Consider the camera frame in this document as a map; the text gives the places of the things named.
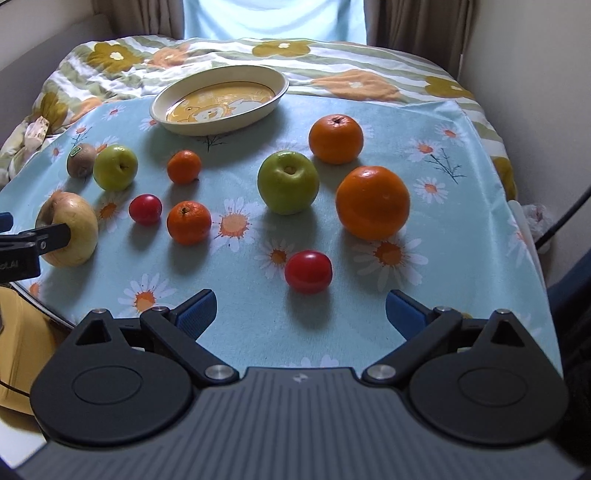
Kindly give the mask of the light blue daisy cloth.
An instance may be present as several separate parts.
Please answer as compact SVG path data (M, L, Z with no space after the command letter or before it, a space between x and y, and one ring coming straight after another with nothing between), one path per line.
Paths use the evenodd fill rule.
M398 107L287 95L262 121L207 139L172 134L149 110L146 98L96 108L2 190L1 208L19 231L33 227L56 190L82 196L97 216L98 244L88 262L43 265L40 276L24 284L65 320L77 323L93 308L134 317L208 288L217 315L200 344L235 368L363 370L403 341L386 315L387 295L399 289L429 307L445 305L475 318L509 309L559 362L545 286L492 160L456 103ZM363 127L360 165L386 167L409 189L409 219L385 241L365 242L342 227L335 190L349 174L346 165L318 163L320 192L296 215L270 212L259 196L263 160L280 150L308 154L311 125L331 113ZM131 149L138 159L133 183L105 191L93 172L70 177L67 157L79 143L94 146L97 155L110 145ZM186 185L173 183L166 170L181 150L197 153L202 164ZM144 226L129 216L129 203L142 194L161 201L158 223ZM211 212L211 231L185 246L170 237L166 218L187 200ZM332 283L320 293L301 294L284 277L287 261L304 250L332 262Z

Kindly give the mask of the wrinkled yellow-brown apple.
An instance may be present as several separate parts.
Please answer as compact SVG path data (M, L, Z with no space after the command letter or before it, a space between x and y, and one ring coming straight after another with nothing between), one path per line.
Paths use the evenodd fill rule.
M98 242L97 217L91 205L81 196L56 190L43 203L35 227L66 224L70 240L63 248L43 255L53 267L75 267L93 255Z

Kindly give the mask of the small mandarin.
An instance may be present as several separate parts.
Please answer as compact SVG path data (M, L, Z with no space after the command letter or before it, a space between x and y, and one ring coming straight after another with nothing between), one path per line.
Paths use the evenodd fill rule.
M197 153L181 150L171 156L167 163L169 179L179 185L186 185L198 178L201 171L201 160Z
M170 237L181 245L194 245L207 239L211 231L211 212L197 201L181 201L166 218Z

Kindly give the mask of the brown kiwi with sticker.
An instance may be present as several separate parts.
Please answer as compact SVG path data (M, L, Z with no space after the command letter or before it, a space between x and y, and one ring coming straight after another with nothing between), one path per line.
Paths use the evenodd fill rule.
M88 177L94 168L97 151L88 143L79 143L70 150L66 170L70 177L82 179Z

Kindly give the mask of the brown right curtain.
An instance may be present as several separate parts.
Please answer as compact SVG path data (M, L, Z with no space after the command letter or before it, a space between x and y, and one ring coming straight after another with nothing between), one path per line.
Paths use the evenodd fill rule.
M474 10L470 0L366 0L367 41L426 58L456 77Z

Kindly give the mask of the small red tomato left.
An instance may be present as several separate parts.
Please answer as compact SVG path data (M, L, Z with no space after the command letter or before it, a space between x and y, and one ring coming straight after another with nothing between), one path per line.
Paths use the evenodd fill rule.
M142 194L129 203L128 213L131 219L140 225L153 225L160 220L162 203L155 195Z

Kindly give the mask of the medium orange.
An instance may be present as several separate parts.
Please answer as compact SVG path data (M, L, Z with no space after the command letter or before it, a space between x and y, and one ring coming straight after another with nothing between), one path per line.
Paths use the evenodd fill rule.
M308 133L311 153L331 165L344 165L356 160L363 150L363 143L362 127L344 114L331 114L318 119Z

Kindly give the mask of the cream oval bear dish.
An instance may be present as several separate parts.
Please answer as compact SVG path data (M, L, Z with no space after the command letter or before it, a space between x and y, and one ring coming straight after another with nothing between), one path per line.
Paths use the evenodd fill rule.
M153 99L150 116L179 135L225 134L270 115L288 86L287 77L270 67L216 67L167 86Z

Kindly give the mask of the striped floral bed quilt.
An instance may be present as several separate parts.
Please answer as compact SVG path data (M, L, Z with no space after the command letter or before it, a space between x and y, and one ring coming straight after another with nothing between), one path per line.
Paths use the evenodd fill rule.
M12 131L2 137L3 184L25 165L25 130L38 117L48 121L46 140L51 142L104 103L155 95L169 84L207 69L255 64L286 75L294 94L390 104L455 100L483 140L507 198L518 196L503 140L474 95L440 66L410 53L308 39L174 40L137 35L87 41L58 60L42 85L34 88L31 112L10 121Z

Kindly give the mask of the grey bed headboard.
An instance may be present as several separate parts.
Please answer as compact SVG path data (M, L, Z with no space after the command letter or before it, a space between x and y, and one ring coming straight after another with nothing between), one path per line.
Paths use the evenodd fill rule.
M113 37L104 14L93 15L67 27L25 52L1 70L1 142L30 114L45 80L76 46Z

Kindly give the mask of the brown left curtain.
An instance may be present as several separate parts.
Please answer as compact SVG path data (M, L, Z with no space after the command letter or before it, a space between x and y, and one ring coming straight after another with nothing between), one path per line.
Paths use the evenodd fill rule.
M184 37L181 0L92 0L95 14L103 14L118 37L160 35Z

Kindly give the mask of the yellow wooden stool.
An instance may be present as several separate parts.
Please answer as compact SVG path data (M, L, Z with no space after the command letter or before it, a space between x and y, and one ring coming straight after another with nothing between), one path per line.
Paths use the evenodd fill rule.
M32 384L69 333L16 291L1 288L1 406L33 415Z

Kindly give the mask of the large orange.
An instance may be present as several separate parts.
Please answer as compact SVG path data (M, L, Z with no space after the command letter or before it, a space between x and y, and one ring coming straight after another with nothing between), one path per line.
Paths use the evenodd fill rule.
M335 209L349 234L367 241L385 240L407 223L410 192L393 171L361 166L342 179L335 192Z

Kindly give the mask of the small green apple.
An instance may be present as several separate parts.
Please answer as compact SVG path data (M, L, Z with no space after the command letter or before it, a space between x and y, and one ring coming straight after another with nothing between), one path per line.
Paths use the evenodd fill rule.
M138 159L131 149L110 145L96 156L93 178L105 191L122 191L133 183L137 170Z

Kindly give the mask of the brown curtain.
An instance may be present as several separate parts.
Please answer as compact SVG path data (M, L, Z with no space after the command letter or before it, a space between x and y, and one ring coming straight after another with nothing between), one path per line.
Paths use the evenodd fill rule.
M470 0L366 0L367 41L426 58L456 77L474 10Z
M160 35L184 37L181 0L92 0L95 14L103 14L118 37Z

